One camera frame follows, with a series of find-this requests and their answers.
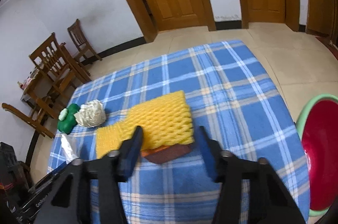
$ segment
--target yellow foam fruit net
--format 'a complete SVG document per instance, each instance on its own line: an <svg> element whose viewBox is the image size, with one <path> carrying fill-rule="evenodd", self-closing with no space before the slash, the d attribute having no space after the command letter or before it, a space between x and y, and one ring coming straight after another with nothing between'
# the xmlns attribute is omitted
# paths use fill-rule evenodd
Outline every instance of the yellow foam fruit net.
<svg viewBox="0 0 338 224"><path fill-rule="evenodd" d="M123 121L96 130L96 156L101 158L119 149L122 141L130 139L136 126L143 128L141 150L160 146L192 143L193 126L190 108L183 91L160 96L133 106Z"/></svg>

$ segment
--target watermelon-colored basin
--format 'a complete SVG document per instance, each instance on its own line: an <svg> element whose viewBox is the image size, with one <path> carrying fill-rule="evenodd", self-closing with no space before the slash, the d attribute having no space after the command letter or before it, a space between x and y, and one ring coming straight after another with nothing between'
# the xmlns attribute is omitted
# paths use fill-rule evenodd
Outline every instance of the watermelon-colored basin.
<svg viewBox="0 0 338 224"><path fill-rule="evenodd" d="M311 99L296 126L308 158L310 216L318 216L338 195L338 98L322 94Z"/></svg>

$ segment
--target tile floor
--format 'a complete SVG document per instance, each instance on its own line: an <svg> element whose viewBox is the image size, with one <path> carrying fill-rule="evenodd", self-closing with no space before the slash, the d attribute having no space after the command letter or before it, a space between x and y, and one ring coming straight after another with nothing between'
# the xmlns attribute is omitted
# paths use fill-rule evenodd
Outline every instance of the tile floor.
<svg viewBox="0 0 338 224"><path fill-rule="evenodd" d="M285 24L251 23L249 29L208 32L207 27L177 29L158 34L153 43L121 51L89 67L92 79L123 67L192 46L222 40L242 40L261 62L282 95L294 121L312 97L338 96L338 61L314 36L293 32ZM52 129L55 124L49 122ZM32 176L46 173L52 140L40 137L33 154Z"/></svg>

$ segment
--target blue plaid tablecloth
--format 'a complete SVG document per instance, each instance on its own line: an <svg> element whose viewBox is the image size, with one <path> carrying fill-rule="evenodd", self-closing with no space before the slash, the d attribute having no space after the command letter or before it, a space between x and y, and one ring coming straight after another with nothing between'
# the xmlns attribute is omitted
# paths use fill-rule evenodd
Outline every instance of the blue plaid tablecloth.
<svg viewBox="0 0 338 224"><path fill-rule="evenodd" d="M130 107L178 90L185 92L194 125L204 126L223 149L271 162L307 221L308 169L295 125L265 69L239 40L196 46L113 72L77 88L69 103L101 100L108 117L102 126L107 126L123 119ZM96 159L95 128L77 125L70 135L77 138L82 159ZM64 161L58 132L48 171ZM130 223L210 223L219 188L196 148L163 165L142 158L131 179L120 183ZM247 219L248 188L244 181L241 223ZM100 223L95 180L92 217Z"/></svg>

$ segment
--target green object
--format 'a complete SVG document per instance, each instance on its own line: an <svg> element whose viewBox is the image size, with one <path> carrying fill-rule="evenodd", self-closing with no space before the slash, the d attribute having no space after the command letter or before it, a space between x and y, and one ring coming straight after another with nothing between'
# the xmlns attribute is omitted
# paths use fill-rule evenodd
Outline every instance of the green object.
<svg viewBox="0 0 338 224"><path fill-rule="evenodd" d="M333 100L338 103L338 98L331 94L320 94L316 97L313 97L309 102L307 102L307 104L301 110L299 117L297 119L297 122L296 122L296 128L297 128L297 132L298 132L300 140L303 137L305 123L306 123L306 120L308 119L311 109L317 102L321 100ZM328 211L328 209L329 208L321 210L321 211L315 211L315 210L310 209L309 216L316 217L316 216L324 215Z"/></svg>
<svg viewBox="0 0 338 224"><path fill-rule="evenodd" d="M63 121L58 121L57 129L65 134L70 134L72 129L77 125L74 113L79 111L80 107L77 104L70 104L67 108L67 116Z"/></svg>
<svg viewBox="0 0 338 224"><path fill-rule="evenodd" d="M67 114L68 114L68 109L63 109L59 114L59 120L60 121L65 120Z"/></svg>

